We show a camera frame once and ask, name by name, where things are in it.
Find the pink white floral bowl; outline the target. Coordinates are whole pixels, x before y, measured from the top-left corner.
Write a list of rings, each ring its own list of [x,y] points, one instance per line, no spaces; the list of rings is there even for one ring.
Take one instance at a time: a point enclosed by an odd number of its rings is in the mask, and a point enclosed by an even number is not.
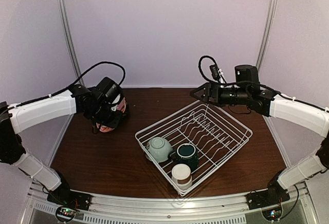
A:
[[[98,123],[96,124],[96,127],[97,127],[97,132],[102,132],[102,133],[108,133],[114,130],[111,127],[103,126]]]

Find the dark green mug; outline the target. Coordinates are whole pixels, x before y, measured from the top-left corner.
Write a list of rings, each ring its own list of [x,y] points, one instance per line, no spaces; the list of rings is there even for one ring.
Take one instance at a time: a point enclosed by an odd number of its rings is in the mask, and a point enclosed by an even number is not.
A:
[[[193,172],[198,168],[198,151],[195,145],[184,143],[175,151],[169,153],[168,158],[176,164],[185,164]]]

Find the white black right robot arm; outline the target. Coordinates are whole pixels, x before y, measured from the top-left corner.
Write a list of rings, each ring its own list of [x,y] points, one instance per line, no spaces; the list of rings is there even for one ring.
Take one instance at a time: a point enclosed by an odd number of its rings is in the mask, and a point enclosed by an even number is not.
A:
[[[284,96],[279,91],[262,85],[258,70],[252,65],[236,66],[234,83],[220,81],[217,65],[211,65],[210,70],[213,80],[207,80],[205,84],[193,89],[190,92],[192,97],[214,106],[245,105],[258,114],[289,121],[323,137],[318,150],[272,178],[263,196],[266,203],[276,203],[294,184],[328,169],[327,108]]]

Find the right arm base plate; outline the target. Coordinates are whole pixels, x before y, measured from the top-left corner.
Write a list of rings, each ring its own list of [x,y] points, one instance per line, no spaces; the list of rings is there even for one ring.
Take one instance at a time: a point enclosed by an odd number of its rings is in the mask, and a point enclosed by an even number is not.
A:
[[[283,192],[279,196],[270,196],[269,190],[253,191],[246,195],[249,210],[273,206],[290,200],[290,195]]]

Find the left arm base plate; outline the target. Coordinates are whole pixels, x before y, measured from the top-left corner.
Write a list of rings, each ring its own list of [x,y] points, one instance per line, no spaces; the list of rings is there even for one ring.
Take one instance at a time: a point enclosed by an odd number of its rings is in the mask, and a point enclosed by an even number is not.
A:
[[[58,188],[50,191],[47,196],[47,201],[60,204],[61,206],[71,209],[89,210],[92,196],[86,193],[75,192],[68,189]]]

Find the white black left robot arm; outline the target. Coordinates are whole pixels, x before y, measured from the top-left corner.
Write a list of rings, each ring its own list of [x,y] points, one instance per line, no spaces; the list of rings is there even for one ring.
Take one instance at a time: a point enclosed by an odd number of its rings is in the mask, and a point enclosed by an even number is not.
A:
[[[59,172],[46,166],[22,145],[20,133],[58,117],[83,114],[93,133],[112,131],[128,112],[123,90],[105,77],[94,87],[71,84],[57,94],[8,105],[1,103],[1,163],[18,167],[37,180],[48,194],[68,206],[74,201],[69,184]]]

